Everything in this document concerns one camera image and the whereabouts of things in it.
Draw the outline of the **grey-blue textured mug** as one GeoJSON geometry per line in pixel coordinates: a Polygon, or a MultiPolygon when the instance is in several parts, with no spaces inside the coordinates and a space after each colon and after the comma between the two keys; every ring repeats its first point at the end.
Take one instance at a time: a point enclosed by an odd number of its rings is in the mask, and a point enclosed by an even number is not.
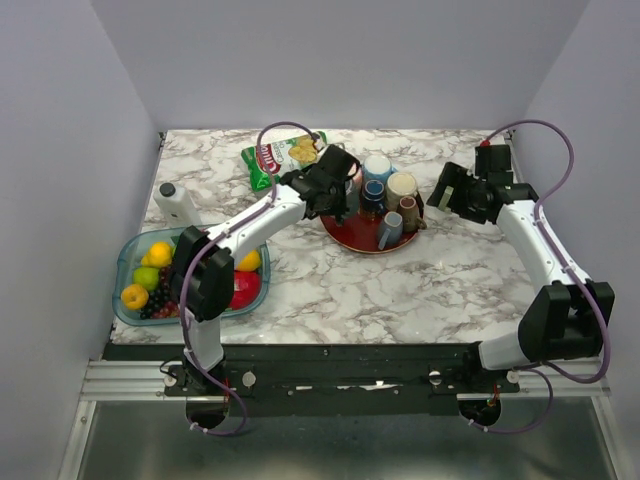
{"type": "Polygon", "coordinates": [[[382,251],[395,247],[403,234],[403,218],[397,212],[387,212],[376,232],[376,247],[382,251]]]}

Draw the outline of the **light green mug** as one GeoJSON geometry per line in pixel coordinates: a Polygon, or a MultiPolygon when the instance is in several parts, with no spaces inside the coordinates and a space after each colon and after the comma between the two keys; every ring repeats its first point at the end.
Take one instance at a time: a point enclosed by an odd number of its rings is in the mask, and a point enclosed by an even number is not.
{"type": "Polygon", "coordinates": [[[454,188],[452,186],[446,186],[440,196],[440,200],[438,202],[437,208],[442,212],[447,212],[450,210],[449,201],[454,193],[454,188]]]}

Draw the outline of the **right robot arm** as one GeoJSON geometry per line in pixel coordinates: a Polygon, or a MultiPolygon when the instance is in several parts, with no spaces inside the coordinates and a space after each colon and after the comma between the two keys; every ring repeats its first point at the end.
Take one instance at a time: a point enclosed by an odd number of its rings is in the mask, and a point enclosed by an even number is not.
{"type": "Polygon", "coordinates": [[[427,200],[462,219],[496,225],[536,292],[514,332],[478,343],[473,359],[461,365],[461,382],[471,391],[493,384],[496,370],[595,358],[605,345],[614,291],[593,281],[570,257],[538,200],[530,184],[515,181],[506,145],[476,147],[473,169],[446,163],[427,200]]]}

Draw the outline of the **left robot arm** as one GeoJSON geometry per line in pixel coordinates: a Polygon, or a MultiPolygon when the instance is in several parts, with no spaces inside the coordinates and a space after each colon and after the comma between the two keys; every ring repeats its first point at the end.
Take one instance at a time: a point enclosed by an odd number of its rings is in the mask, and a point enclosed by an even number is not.
{"type": "Polygon", "coordinates": [[[271,193],[235,217],[206,231],[186,228],[169,275],[179,305],[187,382],[201,395],[223,386],[220,317],[234,295],[234,271],[254,248],[303,219],[346,214],[346,184],[361,164],[330,145],[320,159],[283,175],[271,193]]]}

